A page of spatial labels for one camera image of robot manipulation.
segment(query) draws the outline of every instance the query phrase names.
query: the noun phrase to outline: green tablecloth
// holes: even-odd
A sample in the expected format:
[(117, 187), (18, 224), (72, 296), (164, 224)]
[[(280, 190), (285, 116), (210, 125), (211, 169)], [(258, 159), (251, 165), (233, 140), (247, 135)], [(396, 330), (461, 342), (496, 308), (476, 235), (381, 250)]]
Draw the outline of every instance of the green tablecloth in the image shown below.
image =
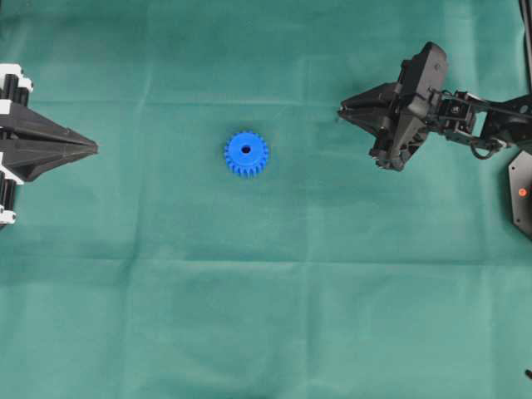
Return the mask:
[[(98, 156), (0, 235), (0, 397), (529, 398), (532, 243), (508, 150), (403, 173), (339, 102), (442, 46), (445, 87), (527, 92), (517, 2), (4, 0), (0, 62)], [(255, 180), (222, 156), (253, 129)]]

